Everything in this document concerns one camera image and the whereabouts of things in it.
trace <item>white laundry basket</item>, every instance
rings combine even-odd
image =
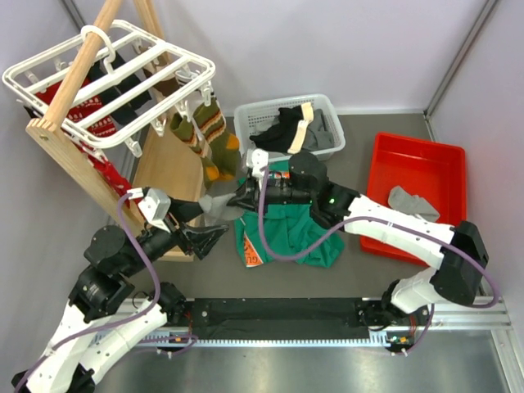
[[[327,160],[335,151],[340,151],[346,145],[344,130],[338,119],[335,108],[329,98],[323,94],[310,94],[307,96],[279,98],[277,100],[255,102],[252,104],[241,105],[235,110],[235,133],[240,142],[240,152],[243,155],[248,149],[256,148],[255,144],[249,139],[251,135],[260,133],[255,129],[258,123],[272,120],[278,116],[278,108],[292,108],[306,102],[313,103],[313,109],[321,109],[326,120],[327,131],[333,135],[335,146],[330,149],[312,151],[319,160]],[[269,162],[287,160],[289,154],[269,152]]]

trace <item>clothes drying rack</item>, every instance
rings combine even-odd
[[[28,123],[27,133],[117,221],[118,196],[85,155],[96,160],[106,160],[104,149],[124,143],[134,156],[141,157],[136,174],[130,179],[134,187],[160,187],[174,198],[195,201],[204,190],[200,158],[172,133],[164,132],[164,128],[169,127],[166,114],[172,115],[176,108],[182,115],[190,116],[187,97],[200,91],[206,99],[212,89],[210,80],[215,74],[212,61],[163,39],[151,0],[134,2],[145,29],[124,20],[115,20],[122,0],[106,0],[93,25],[84,26],[79,35],[13,65],[2,76],[2,81],[18,96],[18,101],[43,114],[42,119],[32,119]],[[123,37],[113,42],[109,37],[113,33]],[[144,47],[146,50],[118,69],[113,69],[111,62],[115,59],[115,51],[126,45]],[[60,60],[61,56],[75,48],[78,48],[78,53],[69,65]],[[150,78],[81,121],[75,123],[66,117],[71,107],[119,84],[160,56],[169,64]],[[49,61],[54,61],[56,72],[37,79],[34,69]],[[81,87],[95,61],[102,61],[106,75]],[[88,131],[89,126],[175,72],[177,75],[187,75],[189,81],[168,97],[155,94],[157,103],[137,119],[107,137],[96,136]],[[20,81],[24,76],[29,84]],[[61,85],[49,105],[35,95],[58,82]],[[133,137],[144,127],[149,127],[149,131],[142,149]],[[138,233],[143,228],[144,221],[135,204],[126,208],[125,218],[134,232]],[[192,257],[186,256],[180,249],[173,249],[164,259],[192,260]]]

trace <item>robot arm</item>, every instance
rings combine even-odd
[[[134,198],[143,197],[138,207],[152,225],[137,237],[151,261],[175,246],[203,258],[228,230],[224,225],[189,226],[187,222],[202,213],[196,202],[178,201],[154,188],[131,191]],[[111,316],[133,291],[134,286],[127,278],[141,271],[144,264],[124,230],[114,225],[94,234],[84,257],[90,265],[79,275],[69,295],[58,329],[43,352],[44,361],[32,370],[20,391],[92,392],[133,346],[167,321],[177,323],[183,313],[185,298],[172,284],[163,282],[159,302],[148,313],[115,327],[97,346],[89,347],[96,329],[108,328]],[[134,314],[150,303],[150,300],[143,302]],[[71,339],[86,329],[93,331]],[[63,345],[57,345],[66,339],[69,340]],[[24,375],[25,372],[17,374],[13,384],[18,385]]]
[[[229,205],[258,209],[268,158],[260,149],[248,152],[244,161],[246,181]],[[426,262],[426,270],[388,288],[382,298],[384,314],[411,314],[443,299],[460,305],[473,303],[481,273],[444,246],[459,248],[485,268],[488,255],[474,224],[463,221],[452,227],[405,215],[329,181],[327,172],[325,164],[313,154],[295,154],[289,160],[288,174],[269,171],[264,204],[310,204],[309,214],[321,227],[328,229],[349,221],[341,226],[344,232],[371,237]]]

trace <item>plastic basket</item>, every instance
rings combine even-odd
[[[256,148],[255,144],[249,139],[251,135],[258,134],[255,126],[258,123],[274,119],[278,116],[278,108],[292,108],[306,102],[312,102],[313,109],[321,109],[326,120],[327,131],[333,135],[335,146],[330,149],[312,151],[319,160],[327,160],[335,151],[340,151],[346,145],[344,130],[338,119],[335,108],[329,98],[323,94],[310,94],[307,96],[279,98],[277,100],[255,102],[252,104],[241,105],[235,110],[235,133],[240,142],[240,152],[244,154],[250,148]],[[269,151],[269,162],[287,160],[289,154]]]
[[[426,198],[440,213],[437,223],[456,226],[466,219],[466,153],[461,147],[378,133],[366,195],[387,206],[395,186]],[[370,237],[360,237],[360,247],[373,254],[427,266],[416,256]]]

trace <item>wooden stand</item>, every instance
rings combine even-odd
[[[134,2],[144,29],[163,38],[164,34],[160,29],[151,0],[134,0]],[[94,25],[107,33],[121,3],[122,0],[106,0]],[[31,120],[26,131],[102,209],[119,222],[116,211],[118,196],[61,131],[67,111],[101,45],[100,37],[88,33],[48,111],[42,119]],[[166,122],[166,127],[169,127],[169,121]],[[173,198],[196,201],[205,190],[202,179],[200,158],[189,147],[168,129],[162,138],[158,137],[153,129],[148,132],[137,173],[131,181],[135,187],[158,187]],[[130,209],[124,209],[124,218],[135,234],[143,228],[143,217],[135,204],[131,204]],[[192,260],[192,256],[187,256],[180,249],[175,248],[163,259],[188,261]]]

